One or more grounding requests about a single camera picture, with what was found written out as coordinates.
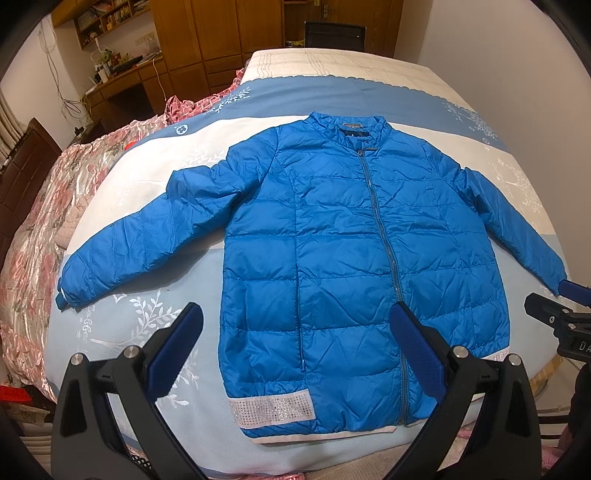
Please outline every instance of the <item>wooden headboard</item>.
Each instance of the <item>wooden headboard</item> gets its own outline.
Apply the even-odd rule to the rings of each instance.
[[[33,118],[0,176],[0,270],[14,234],[60,154],[55,140]]]

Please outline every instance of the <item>wooden desk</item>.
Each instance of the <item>wooden desk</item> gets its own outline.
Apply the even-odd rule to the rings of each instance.
[[[86,95],[86,100],[93,121],[102,121],[107,132],[112,132],[132,120],[161,115],[166,98],[173,95],[164,57],[160,55],[154,61],[135,66],[106,83],[98,84]]]

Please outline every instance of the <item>jacket collar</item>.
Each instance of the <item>jacket collar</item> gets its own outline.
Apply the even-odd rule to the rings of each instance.
[[[383,116],[332,116],[312,112],[304,120],[326,138],[350,150],[380,148],[392,132]],[[365,132],[368,136],[353,136],[350,132]]]

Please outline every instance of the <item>power outlet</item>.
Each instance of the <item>power outlet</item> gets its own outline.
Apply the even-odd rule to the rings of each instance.
[[[156,38],[156,34],[152,31],[152,32],[146,33],[146,35],[142,35],[141,37],[136,38],[135,44],[141,45],[142,43],[145,43],[150,40],[154,40],[155,38]]]

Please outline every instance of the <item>blue and white bed sheet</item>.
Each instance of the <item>blue and white bed sheet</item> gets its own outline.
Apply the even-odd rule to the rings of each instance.
[[[264,55],[255,54],[255,65]],[[398,62],[392,68],[400,73]],[[163,193],[173,170],[212,166],[225,158],[231,145],[266,128],[305,118],[312,111],[381,115],[394,128],[424,138],[462,166],[487,176],[563,257],[550,220],[525,174],[474,111],[431,92],[351,78],[355,76],[269,75],[252,79],[212,110],[143,140],[119,160],[101,185],[64,261],[104,226],[138,211]],[[548,329],[527,317],[523,302],[532,291],[548,296],[550,292],[505,250],[494,243],[493,248],[509,302],[511,350],[523,357],[533,376],[553,356],[556,344]],[[188,301],[194,301],[204,311],[203,333],[170,394],[158,401],[158,407],[181,444],[209,475],[221,478],[316,470],[412,441],[420,426],[271,446],[254,444],[244,436],[232,417],[217,361],[222,263],[223,232],[216,232],[194,241],[163,268],[85,309],[60,312],[54,306],[45,350],[52,388],[57,393],[73,353],[82,351],[94,360],[116,356],[129,344],[143,345],[156,329],[168,326]],[[113,410],[134,445],[133,432],[116,398]],[[474,405],[469,420],[475,418],[476,410]]]

